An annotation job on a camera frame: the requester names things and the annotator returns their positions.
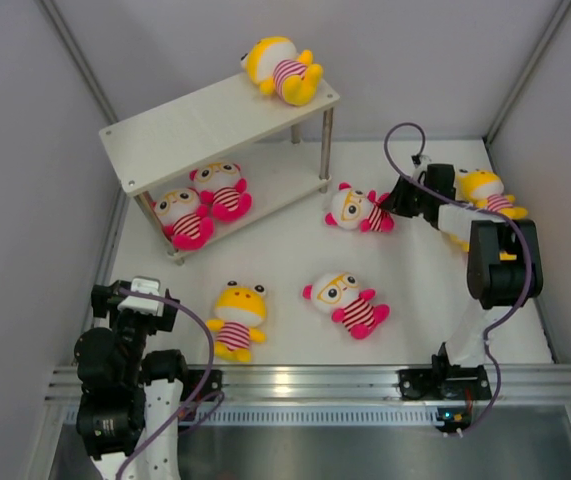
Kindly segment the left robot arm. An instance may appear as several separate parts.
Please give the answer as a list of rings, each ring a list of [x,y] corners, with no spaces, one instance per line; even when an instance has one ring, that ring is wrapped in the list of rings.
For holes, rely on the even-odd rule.
[[[177,479],[177,426],[161,426],[191,386],[181,352],[146,352],[148,337],[174,326],[176,308],[157,301],[160,283],[136,277],[91,292],[107,325],[74,347],[81,400],[76,430],[104,479]]]

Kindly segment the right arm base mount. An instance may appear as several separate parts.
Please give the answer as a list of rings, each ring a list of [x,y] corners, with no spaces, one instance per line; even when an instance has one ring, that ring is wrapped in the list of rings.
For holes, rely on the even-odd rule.
[[[461,367],[450,363],[442,351],[425,368],[411,367],[398,373],[400,396],[406,401],[459,401],[459,407],[438,407],[437,429],[443,434],[460,434],[471,426],[474,403],[489,401],[492,391],[485,368]]]

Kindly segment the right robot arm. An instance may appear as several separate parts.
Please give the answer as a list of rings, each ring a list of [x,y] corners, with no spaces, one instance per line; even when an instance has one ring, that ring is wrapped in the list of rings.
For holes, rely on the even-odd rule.
[[[489,361],[489,332],[543,287],[535,222],[492,171],[425,163],[402,174],[382,201],[384,210],[421,217],[466,253],[471,301],[441,353],[449,362],[431,373],[433,388],[456,396],[468,384],[464,367]]]

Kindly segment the pink plush with glasses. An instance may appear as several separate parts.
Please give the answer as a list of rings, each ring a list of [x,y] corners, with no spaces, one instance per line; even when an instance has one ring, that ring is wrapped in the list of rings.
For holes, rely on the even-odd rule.
[[[382,208],[388,193],[363,191],[350,183],[341,182],[324,215],[324,224],[362,233],[389,233],[395,227],[391,214]]]

